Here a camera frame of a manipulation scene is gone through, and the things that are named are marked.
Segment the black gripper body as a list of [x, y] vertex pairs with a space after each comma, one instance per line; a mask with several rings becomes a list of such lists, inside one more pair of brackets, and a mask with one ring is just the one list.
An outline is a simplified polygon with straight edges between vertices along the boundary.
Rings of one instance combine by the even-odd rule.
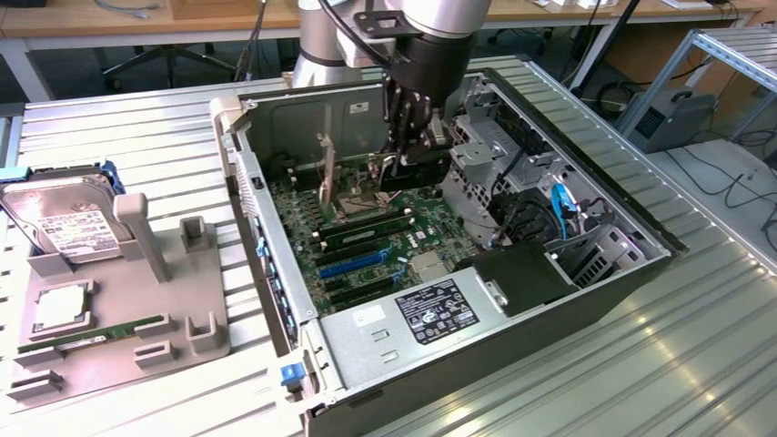
[[388, 74], [402, 88], [428, 97], [432, 103], [444, 103], [460, 86], [472, 47], [474, 35], [402, 37]]

